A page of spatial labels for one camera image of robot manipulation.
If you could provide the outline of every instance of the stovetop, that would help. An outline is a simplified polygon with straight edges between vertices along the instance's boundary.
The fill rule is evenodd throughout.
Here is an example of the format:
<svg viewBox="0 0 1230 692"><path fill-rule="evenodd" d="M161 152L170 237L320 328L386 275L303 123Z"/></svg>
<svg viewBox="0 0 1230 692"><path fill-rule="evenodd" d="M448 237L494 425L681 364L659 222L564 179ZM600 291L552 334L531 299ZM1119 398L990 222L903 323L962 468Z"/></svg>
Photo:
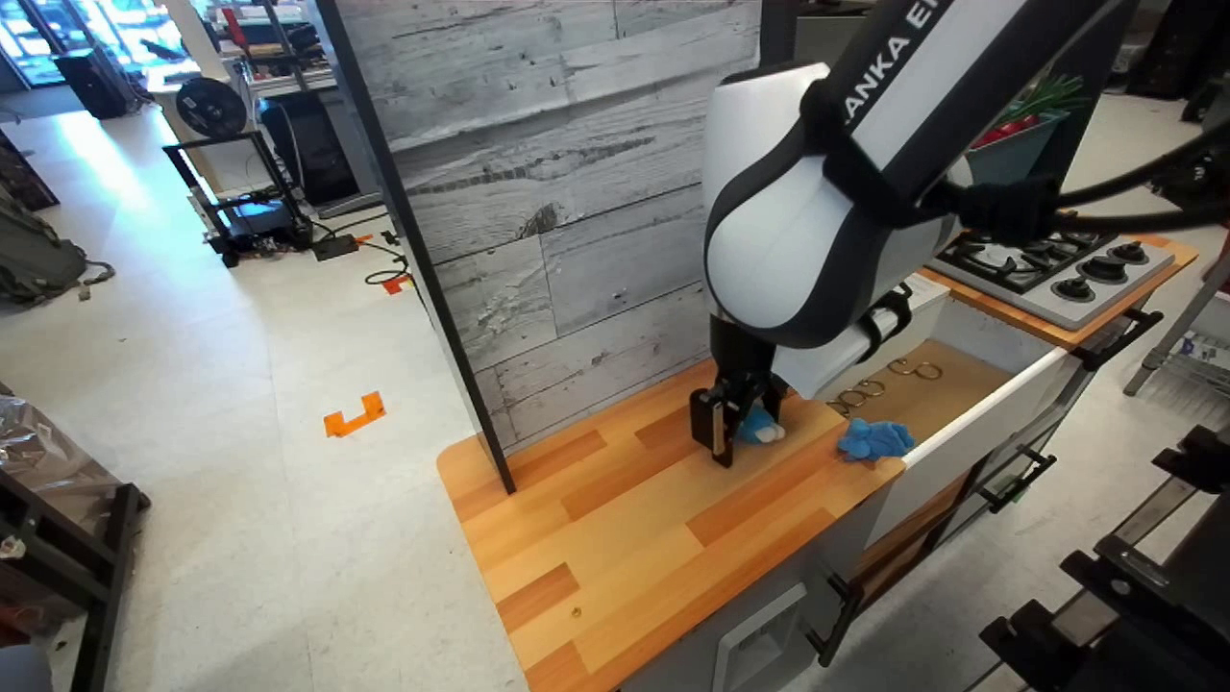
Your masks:
<svg viewBox="0 0 1230 692"><path fill-rule="evenodd" d="M1169 263L1167 250L1131 237L1063 231L1032 247L962 234L931 269L1078 329Z"/></svg>

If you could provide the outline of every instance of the gray wood panel wall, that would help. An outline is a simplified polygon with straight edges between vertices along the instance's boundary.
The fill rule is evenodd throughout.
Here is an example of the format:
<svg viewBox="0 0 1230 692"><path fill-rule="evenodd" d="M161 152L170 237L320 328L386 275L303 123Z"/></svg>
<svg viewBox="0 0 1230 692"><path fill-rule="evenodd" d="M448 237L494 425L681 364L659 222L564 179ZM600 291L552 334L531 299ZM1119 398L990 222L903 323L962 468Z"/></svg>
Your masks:
<svg viewBox="0 0 1230 692"><path fill-rule="evenodd" d="M701 160L757 0L355 0L505 450L707 357Z"/></svg>

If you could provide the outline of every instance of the open drawer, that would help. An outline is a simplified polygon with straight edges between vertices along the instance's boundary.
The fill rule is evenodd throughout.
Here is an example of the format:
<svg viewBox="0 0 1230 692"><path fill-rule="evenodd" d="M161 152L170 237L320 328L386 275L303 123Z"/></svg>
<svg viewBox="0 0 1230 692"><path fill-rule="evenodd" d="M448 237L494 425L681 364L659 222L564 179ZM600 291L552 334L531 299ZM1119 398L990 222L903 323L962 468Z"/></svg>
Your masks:
<svg viewBox="0 0 1230 692"><path fill-rule="evenodd" d="M1081 370L1070 351L928 275L912 275L912 290L912 328L824 393L851 420L909 424L921 442L903 459L912 468L888 487L872 543L1040 420Z"/></svg>

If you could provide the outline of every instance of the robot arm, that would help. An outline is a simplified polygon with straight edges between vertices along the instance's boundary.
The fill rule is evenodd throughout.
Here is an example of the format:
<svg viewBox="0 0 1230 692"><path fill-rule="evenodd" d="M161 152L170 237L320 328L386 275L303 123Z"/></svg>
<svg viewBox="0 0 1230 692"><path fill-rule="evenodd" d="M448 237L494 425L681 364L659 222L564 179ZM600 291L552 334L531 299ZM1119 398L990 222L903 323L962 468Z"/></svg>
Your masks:
<svg viewBox="0 0 1230 692"><path fill-rule="evenodd" d="M1011 95L1127 4L881 0L835 69L716 91L704 264L719 383L694 395L695 442L730 465L733 425L753 405L776 414L781 377L817 395L903 328L891 283L954 231L928 195Z"/></svg>

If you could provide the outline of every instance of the wooden countertop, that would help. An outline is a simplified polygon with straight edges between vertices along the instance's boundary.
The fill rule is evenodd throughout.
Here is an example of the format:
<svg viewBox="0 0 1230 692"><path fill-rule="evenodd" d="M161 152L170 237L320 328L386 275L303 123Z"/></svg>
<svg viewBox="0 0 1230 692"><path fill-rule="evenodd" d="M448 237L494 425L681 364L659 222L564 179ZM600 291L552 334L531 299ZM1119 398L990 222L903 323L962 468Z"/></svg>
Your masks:
<svg viewBox="0 0 1230 692"><path fill-rule="evenodd" d="M1183 247L1183 242L1172 242L1172 237L1160 237L1160 234L1136 234L1138 242L1147 247L1158 247L1158 250L1169 250L1172 254L1172 264L1155 272L1149 281L1143 281L1138 290L1122 291L1099 319L1085 323L1081 329L1067 329L1059 323L1046 323L1041 316L1032 316L1014 304L1003 304L1001 295L990 295L972 283L962 283L946 272L933 272L933 269L923 269L931 281L946 283L958 299L1003 319L1003 323L1014 323L1032 334L1041 334L1067 351L1078 351L1081 343L1090 343L1091 334L1099 334L1104 328L1110 328L1122 313L1147 304L1167 281L1172 281L1175 272L1183 272L1192 263L1196 263L1196 250Z"/></svg>
<svg viewBox="0 0 1230 692"><path fill-rule="evenodd" d="M785 442L719 468L689 434L707 383L689 370L517 454L517 496L482 438L443 454L531 687L617 687L903 474L839 459L847 420L808 398Z"/></svg>

